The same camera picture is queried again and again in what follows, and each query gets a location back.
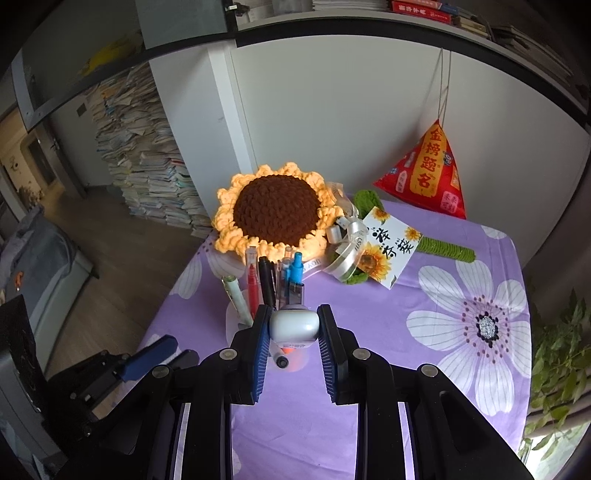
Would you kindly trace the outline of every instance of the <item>white wall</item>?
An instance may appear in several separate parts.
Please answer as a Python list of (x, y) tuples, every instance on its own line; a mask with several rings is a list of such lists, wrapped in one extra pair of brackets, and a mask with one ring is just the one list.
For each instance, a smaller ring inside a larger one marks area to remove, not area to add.
[(178, 148), (203, 206), (213, 217), (216, 192), (236, 173), (251, 173), (251, 146), (237, 101), (233, 41), (150, 60), (152, 75)]
[[(340, 35), (233, 50), (256, 163), (293, 160), (350, 192), (371, 187), (437, 118), (439, 51)], [(459, 54), (444, 129), (468, 218), (509, 234), (525, 264), (576, 187), (589, 135), (534, 89)]]
[(110, 185), (113, 179), (107, 164), (96, 151), (96, 125), (92, 114), (86, 111), (78, 116), (76, 113), (84, 102), (84, 96), (74, 97), (51, 114), (51, 124), (82, 185)]

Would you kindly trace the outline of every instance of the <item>white flower print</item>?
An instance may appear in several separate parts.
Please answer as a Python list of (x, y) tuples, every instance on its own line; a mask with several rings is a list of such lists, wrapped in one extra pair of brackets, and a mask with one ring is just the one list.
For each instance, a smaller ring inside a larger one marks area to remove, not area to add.
[(421, 289), (439, 309), (410, 313), (408, 330), (423, 345), (450, 351), (438, 367), (464, 394), (476, 374), (476, 404), (483, 414), (509, 412), (515, 391), (507, 359), (522, 376), (531, 376), (530, 324), (515, 320), (527, 307), (525, 290), (517, 280), (505, 280), (493, 297), (491, 271), (486, 264), (479, 260), (456, 262), (456, 268), (469, 296), (445, 270), (421, 268)]
[(197, 291), (199, 283), (201, 282), (202, 268), (199, 256), (195, 255), (187, 264), (183, 273), (174, 284), (173, 289), (168, 295), (178, 295), (182, 299), (188, 300)]
[(495, 238), (497, 240), (500, 240), (500, 239), (505, 238), (507, 236), (506, 233), (501, 232), (500, 230), (496, 230), (494, 228), (491, 228), (489, 226), (481, 225), (481, 227), (484, 230), (484, 233), (486, 233), (487, 236), (489, 236), (491, 238)]
[(205, 256), (209, 263), (213, 275), (217, 278), (226, 277), (228, 275), (234, 275), (240, 278), (244, 275), (246, 266), (238, 255), (234, 252), (220, 253), (213, 246), (213, 242), (209, 242), (209, 245), (205, 247)]

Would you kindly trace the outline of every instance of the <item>sunflower brown center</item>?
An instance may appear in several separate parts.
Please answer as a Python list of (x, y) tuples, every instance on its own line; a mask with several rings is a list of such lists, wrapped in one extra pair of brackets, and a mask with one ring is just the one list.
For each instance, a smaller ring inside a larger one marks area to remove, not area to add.
[(234, 206), (234, 222), (246, 236), (296, 247), (316, 229), (319, 207), (316, 192), (304, 180), (269, 175), (242, 189)]

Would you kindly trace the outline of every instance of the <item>crocheted sunflower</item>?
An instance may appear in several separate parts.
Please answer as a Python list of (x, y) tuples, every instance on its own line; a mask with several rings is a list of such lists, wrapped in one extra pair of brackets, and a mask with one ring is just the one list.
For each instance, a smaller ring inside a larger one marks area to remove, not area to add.
[(325, 229), (343, 215), (322, 176), (291, 162), (278, 170), (263, 165), (254, 175), (234, 175), (217, 198), (215, 248), (242, 259), (250, 246), (271, 261), (279, 261), (286, 246), (301, 252), (304, 261), (318, 257), (327, 246)]

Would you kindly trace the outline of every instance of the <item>green crocheted stem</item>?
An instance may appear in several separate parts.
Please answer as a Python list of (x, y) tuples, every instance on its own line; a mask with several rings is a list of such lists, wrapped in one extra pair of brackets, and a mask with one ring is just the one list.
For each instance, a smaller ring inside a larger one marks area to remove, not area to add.
[(427, 236), (421, 238), (416, 251), (438, 257), (453, 258), (466, 263), (472, 263), (476, 259), (476, 254), (471, 248), (460, 247), (460, 245), (449, 244)]

